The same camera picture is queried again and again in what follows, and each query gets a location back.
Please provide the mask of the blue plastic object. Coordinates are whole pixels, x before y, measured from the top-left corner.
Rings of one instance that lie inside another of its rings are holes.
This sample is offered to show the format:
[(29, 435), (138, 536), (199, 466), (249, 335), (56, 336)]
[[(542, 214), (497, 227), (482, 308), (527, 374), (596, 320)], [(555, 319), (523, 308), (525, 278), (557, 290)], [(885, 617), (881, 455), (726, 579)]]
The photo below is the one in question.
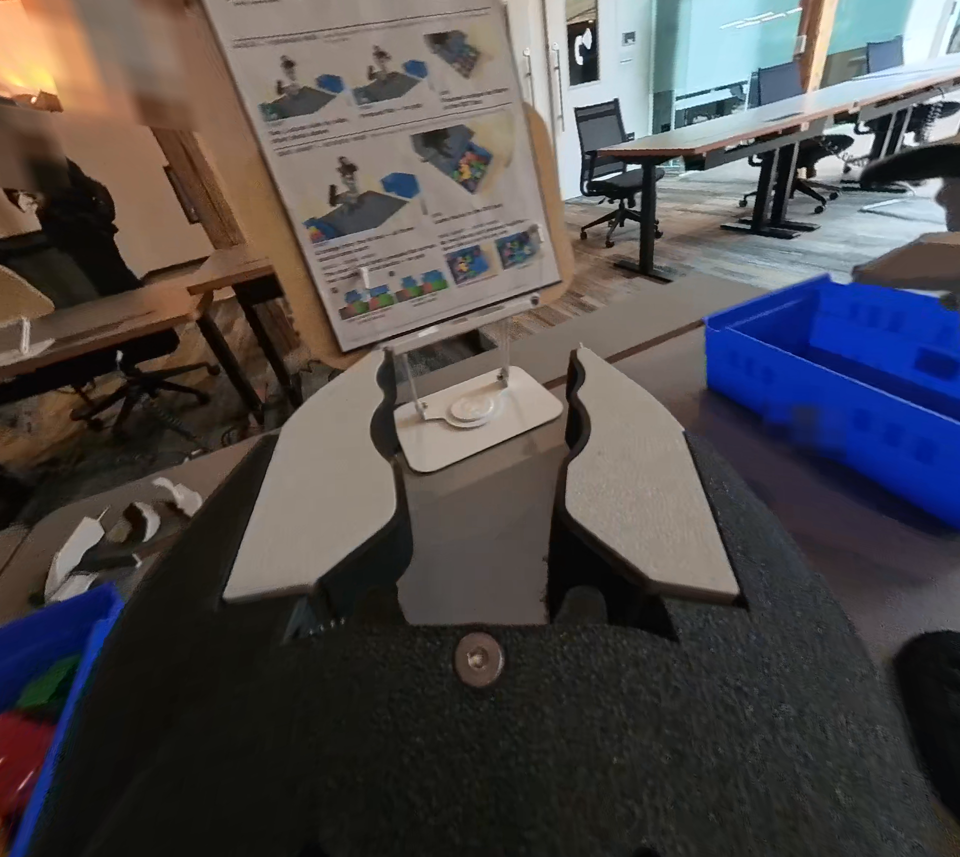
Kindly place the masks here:
[(707, 386), (958, 530), (958, 313), (821, 275), (702, 321)]

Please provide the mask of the white door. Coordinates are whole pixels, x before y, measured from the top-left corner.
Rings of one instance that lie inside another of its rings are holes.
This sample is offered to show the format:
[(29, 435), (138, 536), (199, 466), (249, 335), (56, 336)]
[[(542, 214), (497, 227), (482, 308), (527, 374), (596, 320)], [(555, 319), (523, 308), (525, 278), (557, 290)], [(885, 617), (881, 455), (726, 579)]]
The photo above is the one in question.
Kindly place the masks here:
[(546, 109), (561, 198), (580, 196), (576, 109), (618, 100), (624, 131), (651, 123), (653, 0), (541, 0)]

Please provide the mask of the wooden table frame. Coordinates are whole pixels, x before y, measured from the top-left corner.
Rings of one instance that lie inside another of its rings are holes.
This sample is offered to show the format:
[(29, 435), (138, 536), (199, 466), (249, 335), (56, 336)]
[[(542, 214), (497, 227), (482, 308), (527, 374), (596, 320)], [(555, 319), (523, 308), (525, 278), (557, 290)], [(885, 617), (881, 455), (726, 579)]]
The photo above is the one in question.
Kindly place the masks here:
[(303, 402), (299, 385), (257, 313), (259, 305), (281, 299), (283, 290), (270, 261), (254, 255), (246, 246), (216, 251), (185, 284), (178, 286), (175, 281), (168, 281), (142, 286), (53, 311), (35, 321), (33, 333), (41, 340), (54, 339), (54, 344), (34, 358), (2, 366), (2, 405), (69, 389), (67, 364), (87, 354), (167, 328), (179, 332), (179, 328), (193, 324), (212, 351), (215, 363), (221, 366), (221, 375), (226, 376), (240, 397), (246, 413), (263, 425), (263, 400), (211, 316), (213, 296), (224, 288), (233, 290), (288, 401), (299, 406)]

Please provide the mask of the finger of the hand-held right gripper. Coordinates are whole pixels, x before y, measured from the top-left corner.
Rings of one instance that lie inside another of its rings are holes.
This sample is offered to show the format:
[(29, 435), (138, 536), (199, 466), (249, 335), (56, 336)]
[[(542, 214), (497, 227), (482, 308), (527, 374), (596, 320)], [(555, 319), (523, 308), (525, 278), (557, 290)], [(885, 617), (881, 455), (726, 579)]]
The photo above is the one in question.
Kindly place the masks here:
[(918, 183), (931, 179), (942, 180), (945, 187), (958, 194), (958, 142), (926, 143), (872, 161), (862, 169), (859, 184), (870, 189), (896, 182)]
[(959, 298), (959, 233), (923, 234), (852, 270), (854, 283)]

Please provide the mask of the blue plastic bin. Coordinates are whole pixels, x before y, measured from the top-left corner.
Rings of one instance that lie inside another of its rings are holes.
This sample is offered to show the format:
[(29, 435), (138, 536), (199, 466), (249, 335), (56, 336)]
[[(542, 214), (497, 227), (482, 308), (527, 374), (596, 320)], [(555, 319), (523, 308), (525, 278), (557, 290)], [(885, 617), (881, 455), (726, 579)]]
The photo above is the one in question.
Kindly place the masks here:
[(71, 654), (81, 654), (52, 746), (26, 810), (12, 826), (2, 826), (2, 855), (27, 855), (30, 849), (43, 804), (53, 784), (54, 771), (66, 744), (67, 731), (123, 606), (114, 586), (107, 584), (66, 601), (52, 603), (2, 626), (1, 714), (2, 705), (10, 701), (42, 666)]

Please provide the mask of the pile of mixed mega blocks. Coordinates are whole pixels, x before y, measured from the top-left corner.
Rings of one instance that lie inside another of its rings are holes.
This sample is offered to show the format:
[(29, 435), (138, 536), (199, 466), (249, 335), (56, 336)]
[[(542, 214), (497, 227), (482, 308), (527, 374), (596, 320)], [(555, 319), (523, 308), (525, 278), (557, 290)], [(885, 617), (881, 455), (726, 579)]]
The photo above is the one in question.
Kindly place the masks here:
[(41, 666), (2, 704), (2, 827), (18, 821), (30, 802), (81, 661), (75, 652)]

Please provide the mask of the printed instruction sheet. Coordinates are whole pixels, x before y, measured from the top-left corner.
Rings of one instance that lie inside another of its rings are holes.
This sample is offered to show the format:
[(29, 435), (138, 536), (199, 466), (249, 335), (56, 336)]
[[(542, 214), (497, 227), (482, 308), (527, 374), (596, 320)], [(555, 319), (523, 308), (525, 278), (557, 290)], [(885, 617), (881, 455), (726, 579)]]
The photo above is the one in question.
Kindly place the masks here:
[(198, 0), (337, 352), (562, 285), (501, 0)]

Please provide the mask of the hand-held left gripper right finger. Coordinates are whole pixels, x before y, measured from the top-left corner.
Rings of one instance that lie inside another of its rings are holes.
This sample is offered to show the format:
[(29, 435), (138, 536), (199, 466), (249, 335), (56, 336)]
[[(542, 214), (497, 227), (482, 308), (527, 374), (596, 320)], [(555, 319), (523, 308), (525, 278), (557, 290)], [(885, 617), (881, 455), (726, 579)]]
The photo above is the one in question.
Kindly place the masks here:
[(587, 347), (571, 352), (558, 521), (617, 575), (730, 606), (740, 587), (681, 423)]

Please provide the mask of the long dark table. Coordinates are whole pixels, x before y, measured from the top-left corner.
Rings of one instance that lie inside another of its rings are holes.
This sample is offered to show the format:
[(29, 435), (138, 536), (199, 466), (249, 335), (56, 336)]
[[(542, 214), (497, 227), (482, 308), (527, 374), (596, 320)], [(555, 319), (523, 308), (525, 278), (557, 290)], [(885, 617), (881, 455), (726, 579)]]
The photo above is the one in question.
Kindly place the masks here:
[[(723, 228), (752, 236), (791, 240), (813, 232), (818, 225), (786, 218), (789, 193), (795, 175), (799, 146), (806, 139), (823, 136), (838, 122), (854, 120), (859, 126), (883, 117), (891, 121), (879, 155), (870, 162), (897, 154), (904, 143), (914, 107), (936, 96), (947, 97), (958, 91), (959, 55), (948, 54), (911, 66), (869, 73), (802, 95), (723, 118), (710, 119), (685, 127), (645, 136), (632, 142), (606, 147), (606, 152), (628, 164), (650, 163), (660, 166), (680, 158), (693, 170), (711, 170), (739, 159), (771, 154), (771, 162), (762, 167), (758, 200), (751, 218)], [(670, 283), (672, 271), (660, 280)]]

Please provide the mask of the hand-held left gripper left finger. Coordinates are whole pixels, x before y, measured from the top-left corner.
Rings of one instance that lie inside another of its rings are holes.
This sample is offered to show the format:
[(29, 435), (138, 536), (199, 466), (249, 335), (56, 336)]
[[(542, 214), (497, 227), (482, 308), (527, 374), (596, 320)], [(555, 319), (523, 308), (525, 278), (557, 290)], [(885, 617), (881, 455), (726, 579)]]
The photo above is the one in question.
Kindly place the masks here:
[(371, 351), (310, 397), (272, 451), (222, 592), (248, 603), (318, 591), (354, 607), (413, 558), (392, 354)]

